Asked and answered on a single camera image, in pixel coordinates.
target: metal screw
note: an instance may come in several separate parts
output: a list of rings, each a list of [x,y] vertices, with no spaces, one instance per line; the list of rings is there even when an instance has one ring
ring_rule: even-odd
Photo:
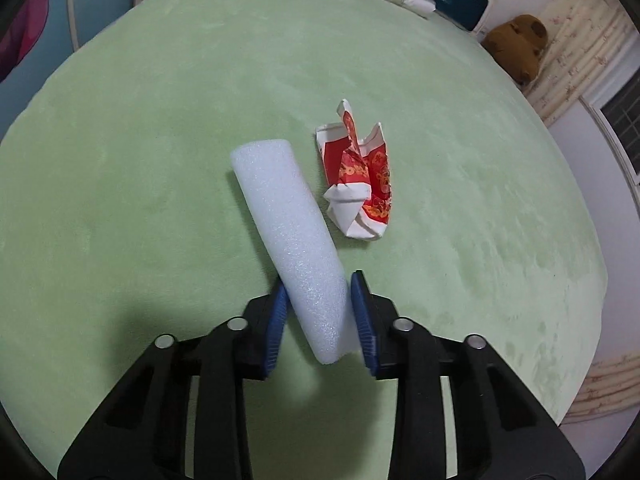
[[[414,322],[405,317],[399,317],[394,321],[394,328],[400,332],[409,332],[414,327]]]
[[[481,335],[473,334],[466,338],[466,344],[471,346],[471,348],[481,350],[486,346],[486,339]]]
[[[229,330],[244,330],[249,322],[244,317],[235,317],[226,324]]]
[[[171,334],[162,334],[156,337],[155,345],[158,348],[169,348],[172,344],[174,344],[175,339]]]

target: blue gripper pad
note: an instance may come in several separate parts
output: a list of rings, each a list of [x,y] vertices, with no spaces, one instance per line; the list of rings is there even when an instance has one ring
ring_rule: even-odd
[[[265,352],[264,363],[262,364],[265,376],[268,376],[276,367],[278,353],[280,352],[280,342],[282,341],[282,332],[287,322],[287,311],[289,309],[289,295],[282,282],[280,282],[278,288],[271,293],[271,296],[273,298],[273,307],[264,338]]]
[[[378,373],[378,345],[376,343],[376,333],[373,329],[373,323],[369,315],[367,307],[368,291],[364,290],[364,286],[360,283],[360,279],[354,272],[351,275],[351,304],[353,306],[353,314],[356,318],[356,326],[358,328],[358,338],[360,346],[362,346],[362,354],[364,355],[364,363],[367,365],[371,375]]]

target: brown stuffed animal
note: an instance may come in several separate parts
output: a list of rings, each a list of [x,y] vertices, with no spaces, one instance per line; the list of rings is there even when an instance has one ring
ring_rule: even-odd
[[[515,82],[528,84],[538,75],[547,41],[542,22],[522,14],[495,27],[482,40],[482,46]]]

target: crumpled paper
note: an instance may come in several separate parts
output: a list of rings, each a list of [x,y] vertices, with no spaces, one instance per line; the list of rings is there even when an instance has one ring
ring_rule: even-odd
[[[359,140],[346,99],[338,105],[342,122],[316,128],[316,142],[330,186],[327,214],[349,238],[377,240],[389,222],[391,186],[382,125]]]

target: foam cylinder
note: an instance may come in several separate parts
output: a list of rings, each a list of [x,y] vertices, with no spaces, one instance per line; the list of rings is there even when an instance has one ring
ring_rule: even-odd
[[[250,142],[233,150],[231,165],[318,361],[359,348],[344,269],[291,145]]]

